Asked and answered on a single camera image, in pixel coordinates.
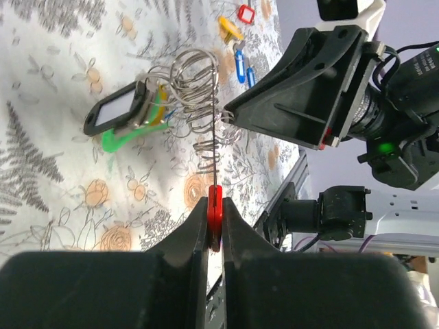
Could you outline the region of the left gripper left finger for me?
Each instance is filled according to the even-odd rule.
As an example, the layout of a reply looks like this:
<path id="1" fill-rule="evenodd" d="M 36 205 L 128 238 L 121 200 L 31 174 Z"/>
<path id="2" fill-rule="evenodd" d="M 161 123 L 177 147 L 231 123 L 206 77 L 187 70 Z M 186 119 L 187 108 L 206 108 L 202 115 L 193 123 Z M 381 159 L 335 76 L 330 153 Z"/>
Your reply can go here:
<path id="1" fill-rule="evenodd" d="M 208 202 L 145 252 L 23 252 L 1 268 L 2 328 L 203 328 Z"/>

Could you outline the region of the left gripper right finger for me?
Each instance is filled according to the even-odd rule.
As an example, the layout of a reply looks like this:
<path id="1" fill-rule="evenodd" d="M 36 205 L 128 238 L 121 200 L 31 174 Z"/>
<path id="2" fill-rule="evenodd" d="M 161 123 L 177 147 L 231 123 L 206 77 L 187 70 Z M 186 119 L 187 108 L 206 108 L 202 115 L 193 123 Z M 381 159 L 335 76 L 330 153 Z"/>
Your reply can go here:
<path id="1" fill-rule="evenodd" d="M 283 253 L 223 201 L 226 328 L 428 328 L 406 270 L 381 254 Z"/>

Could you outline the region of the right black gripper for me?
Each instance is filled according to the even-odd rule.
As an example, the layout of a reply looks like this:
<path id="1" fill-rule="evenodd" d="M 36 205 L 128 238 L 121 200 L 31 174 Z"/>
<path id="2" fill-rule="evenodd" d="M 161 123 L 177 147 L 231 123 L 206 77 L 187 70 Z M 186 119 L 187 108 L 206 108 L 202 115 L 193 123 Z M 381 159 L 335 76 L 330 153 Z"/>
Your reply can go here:
<path id="1" fill-rule="evenodd" d="M 438 173 L 438 43 L 385 47 L 353 118 L 367 37 L 356 25 L 297 29 L 275 67 L 224 109 L 237 127 L 307 148 L 351 126 L 373 178 L 415 191 Z"/>

